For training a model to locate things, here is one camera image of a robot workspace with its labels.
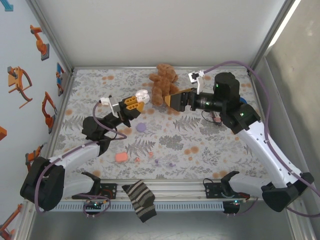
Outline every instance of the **patterned mat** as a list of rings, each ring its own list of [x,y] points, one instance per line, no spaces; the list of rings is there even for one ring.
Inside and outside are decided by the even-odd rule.
[[[120,101],[134,96],[140,89],[151,91],[148,75],[156,72],[156,69],[139,68],[78,70],[54,154],[59,155],[84,142],[82,122],[92,115],[93,107],[101,97],[112,94]],[[188,79],[190,72],[192,70],[176,70],[179,76],[176,85],[180,90],[194,87]],[[204,78],[204,92],[212,92],[214,76],[221,72],[235,75],[240,81],[240,95],[259,113],[251,79],[244,68],[221,68],[210,72]],[[109,112],[109,107],[97,108],[99,117]],[[203,115],[210,120],[207,113]],[[138,132],[138,123],[145,123],[147,130]],[[165,106],[152,106],[149,102],[143,114],[131,121],[131,125],[131,128],[118,126],[118,130],[128,136],[126,140],[111,142],[107,152],[89,160],[72,174],[88,171],[102,179],[219,179],[236,170],[254,177],[267,177],[251,149],[230,129],[204,120],[200,110],[175,112]],[[127,152],[129,160],[116,163],[115,155],[121,152]]]

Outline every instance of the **blue sticker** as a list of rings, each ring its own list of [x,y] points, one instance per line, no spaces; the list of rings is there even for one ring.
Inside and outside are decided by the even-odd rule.
[[[8,2],[8,0],[0,0],[2,5],[4,6],[4,11],[6,12],[13,12],[14,6]]]

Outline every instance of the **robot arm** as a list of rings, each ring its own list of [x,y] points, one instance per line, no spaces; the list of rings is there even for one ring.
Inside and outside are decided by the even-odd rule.
[[[219,112],[223,124],[237,134],[257,155],[268,172],[270,179],[246,176],[232,171],[221,179],[223,194],[246,193],[263,198],[273,210],[280,212],[298,196],[307,186],[295,178],[292,173],[301,176],[308,183],[314,178],[309,172],[302,173],[268,136],[275,152],[281,157],[292,172],[288,172],[278,161],[267,145],[264,124],[259,115],[249,104],[240,102],[240,83],[230,72],[222,72],[214,78],[214,93],[202,92],[202,71],[189,74],[191,83],[197,88],[190,88],[165,97],[165,102],[173,109],[184,112],[186,105],[191,111],[201,109],[206,112]]]
[[[112,96],[102,98],[100,102],[103,105],[108,104],[112,112],[103,118],[97,118],[97,121],[110,129],[114,129],[120,124],[131,127],[130,121],[140,115],[145,103],[149,101],[146,90],[137,92],[137,95],[125,98],[118,103]],[[38,205],[45,211],[52,210],[62,198],[81,193],[95,196],[99,194],[100,178],[89,172],[83,172],[72,177],[70,173],[86,161],[102,155],[113,139],[105,136],[108,130],[101,127],[92,116],[86,117],[82,126],[82,133],[86,135],[86,143],[69,150],[63,155],[49,159],[43,157],[34,159],[20,190],[20,195],[23,198],[35,202],[38,181],[41,181],[38,189]],[[40,179],[45,169],[47,169],[47,172]]]

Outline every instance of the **table surface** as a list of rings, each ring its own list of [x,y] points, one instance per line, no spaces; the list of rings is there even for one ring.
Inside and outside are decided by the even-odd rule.
[[[194,87],[188,73],[194,69],[176,69],[180,90]],[[136,91],[151,92],[148,76],[154,68],[136,69],[79,69],[67,103],[54,155],[81,145],[85,136],[82,122],[92,115],[96,102],[112,94],[117,100],[134,96]],[[232,72],[240,82],[240,95],[259,113],[257,97],[245,68],[219,68],[204,77],[204,92],[212,92],[214,76]],[[109,107],[99,106],[96,115],[103,117]],[[203,114],[208,120],[208,113]],[[146,124],[145,132],[136,126]],[[166,106],[149,102],[141,116],[131,121],[131,128],[118,126],[126,140],[112,141],[103,155],[87,161],[71,174],[84,171],[101,179],[220,179],[230,171],[266,178],[268,174],[251,149],[230,129],[216,126],[201,117],[201,111],[172,112]],[[127,152],[128,161],[116,163],[117,153]]]

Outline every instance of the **white wall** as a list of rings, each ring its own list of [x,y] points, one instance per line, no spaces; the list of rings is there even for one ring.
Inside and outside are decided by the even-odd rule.
[[[13,12],[5,12],[0,4],[0,126],[7,130],[7,136],[0,141],[0,224],[23,201],[20,188],[27,175],[25,154],[49,140],[48,127],[42,114],[42,101],[47,91],[59,110],[63,95],[58,97],[56,70],[59,59],[50,46],[50,57],[41,61],[36,47],[36,38],[30,32],[30,25],[38,27],[25,0],[9,0]],[[39,34],[48,43],[43,33]],[[33,86],[25,91],[31,102],[19,109],[25,100],[8,86],[7,67],[21,67],[29,75]],[[46,110],[54,114],[47,103]]]
[[[285,0],[36,0],[74,66],[250,63]]]

